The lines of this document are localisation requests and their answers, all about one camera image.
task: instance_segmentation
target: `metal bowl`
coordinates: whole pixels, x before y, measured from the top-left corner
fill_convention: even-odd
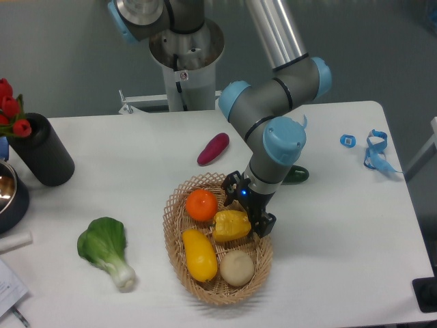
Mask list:
[[[12,229],[26,214],[29,191],[14,168],[0,160],[0,234]]]

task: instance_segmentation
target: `black object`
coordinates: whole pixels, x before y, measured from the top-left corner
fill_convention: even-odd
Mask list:
[[[309,178],[309,172],[302,166],[293,165],[283,180],[283,185],[298,185]]]
[[[437,279],[419,278],[412,281],[417,303],[422,312],[437,312]]]
[[[12,229],[25,216],[29,191],[14,168],[0,160],[0,234]]]
[[[223,205],[228,206],[234,200],[237,200],[247,213],[252,232],[262,238],[272,232],[273,225],[276,222],[276,217],[266,212],[266,205],[272,198],[273,193],[269,195],[256,193],[249,188],[249,183],[250,179],[242,179],[238,171],[228,174],[221,185],[226,194]]]
[[[17,155],[44,185],[55,187],[74,173],[74,162],[50,122],[38,113],[27,113],[32,133],[26,138],[8,137]]]

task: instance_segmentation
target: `yellow squash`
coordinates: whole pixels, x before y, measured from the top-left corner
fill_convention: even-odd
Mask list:
[[[211,280],[217,274],[218,264],[214,248],[199,230],[189,229],[182,233],[188,272],[198,282]]]
[[[214,216],[215,227],[212,238],[218,242],[233,241],[246,236],[251,231],[251,223],[246,212],[222,210]]]

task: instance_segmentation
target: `purple sweet potato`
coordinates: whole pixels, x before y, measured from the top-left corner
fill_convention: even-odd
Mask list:
[[[205,149],[197,157],[200,166],[207,165],[216,159],[229,145],[229,135],[219,133],[206,145]]]

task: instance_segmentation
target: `yellow bell pepper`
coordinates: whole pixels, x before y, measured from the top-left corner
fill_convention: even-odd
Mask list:
[[[251,223],[245,212],[239,210],[222,210],[214,216],[215,227],[212,238],[218,242],[234,241],[247,236]]]

